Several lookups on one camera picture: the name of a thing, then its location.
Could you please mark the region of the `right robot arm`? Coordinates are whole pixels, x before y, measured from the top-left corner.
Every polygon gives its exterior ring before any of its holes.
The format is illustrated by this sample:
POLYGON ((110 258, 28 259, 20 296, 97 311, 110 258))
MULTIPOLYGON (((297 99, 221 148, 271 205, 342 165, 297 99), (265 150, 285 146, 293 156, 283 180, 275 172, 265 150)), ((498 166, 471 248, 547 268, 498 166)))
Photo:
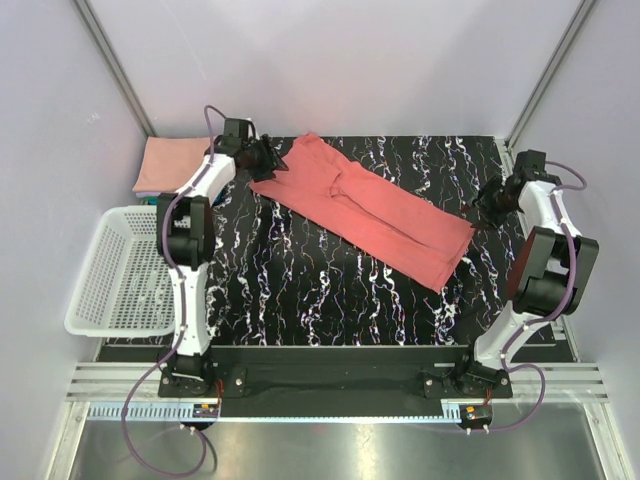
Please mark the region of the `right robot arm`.
POLYGON ((504 309, 450 374, 464 396, 508 385, 515 353, 542 327, 575 312, 593 271, 599 244, 570 219, 563 201, 570 187, 547 171, 549 164, 541 151, 519 152, 511 175, 492 178, 463 208, 477 211, 481 229, 498 228, 511 213, 522 214, 528 227, 504 309))

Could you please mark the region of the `red t shirt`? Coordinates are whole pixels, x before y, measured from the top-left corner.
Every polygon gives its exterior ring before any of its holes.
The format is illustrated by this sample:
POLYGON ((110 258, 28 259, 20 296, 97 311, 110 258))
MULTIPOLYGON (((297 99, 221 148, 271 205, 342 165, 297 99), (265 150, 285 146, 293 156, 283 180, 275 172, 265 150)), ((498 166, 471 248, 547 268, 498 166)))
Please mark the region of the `red t shirt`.
POLYGON ((349 160, 315 134, 297 138, 284 162, 286 171, 253 182, 253 192, 442 291, 473 237, 468 221, 349 160))

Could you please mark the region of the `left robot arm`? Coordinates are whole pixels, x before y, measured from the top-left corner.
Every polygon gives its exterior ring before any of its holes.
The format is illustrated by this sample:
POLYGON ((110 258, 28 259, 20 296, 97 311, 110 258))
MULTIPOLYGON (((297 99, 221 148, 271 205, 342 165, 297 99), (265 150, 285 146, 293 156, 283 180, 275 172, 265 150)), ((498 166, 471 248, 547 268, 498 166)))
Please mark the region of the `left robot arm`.
POLYGON ((157 248, 168 266, 174 305, 171 349, 159 360, 162 396, 200 397, 220 386, 209 353, 205 305, 216 200, 239 172, 261 182, 287 169, 269 136, 258 135, 251 120, 227 118, 222 134, 210 137, 196 172, 176 192, 159 196, 157 248))

